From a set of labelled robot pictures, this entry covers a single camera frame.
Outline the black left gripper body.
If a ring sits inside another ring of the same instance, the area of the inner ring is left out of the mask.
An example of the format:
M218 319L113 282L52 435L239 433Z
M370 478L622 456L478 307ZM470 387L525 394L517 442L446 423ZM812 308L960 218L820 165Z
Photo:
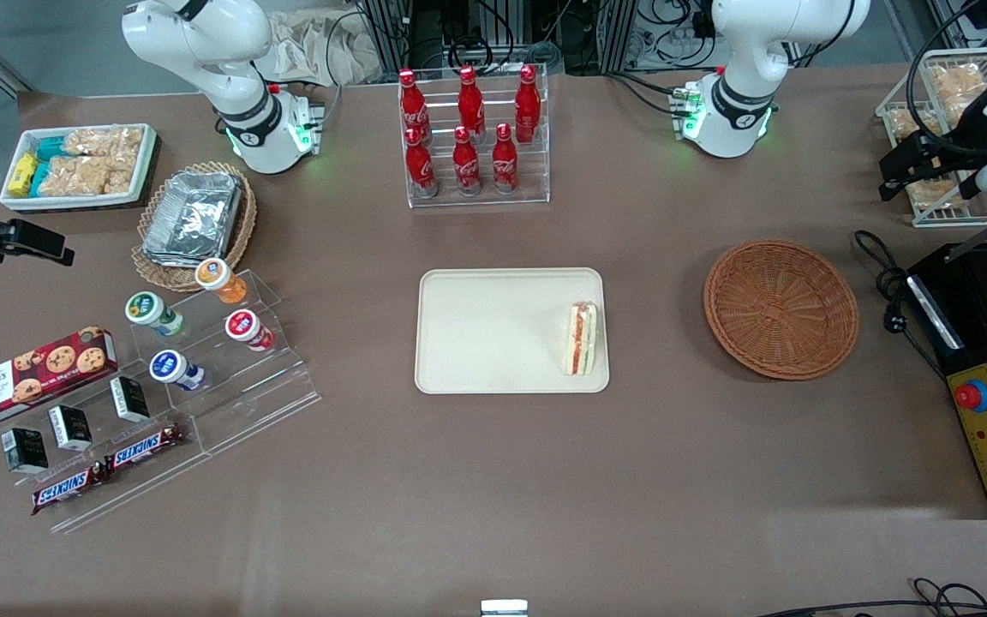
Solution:
M919 137L924 137L924 161L929 158L974 158L974 169L987 164L987 101L974 101L963 110L956 128L947 134L936 135L927 122L935 113L917 109L915 121Z

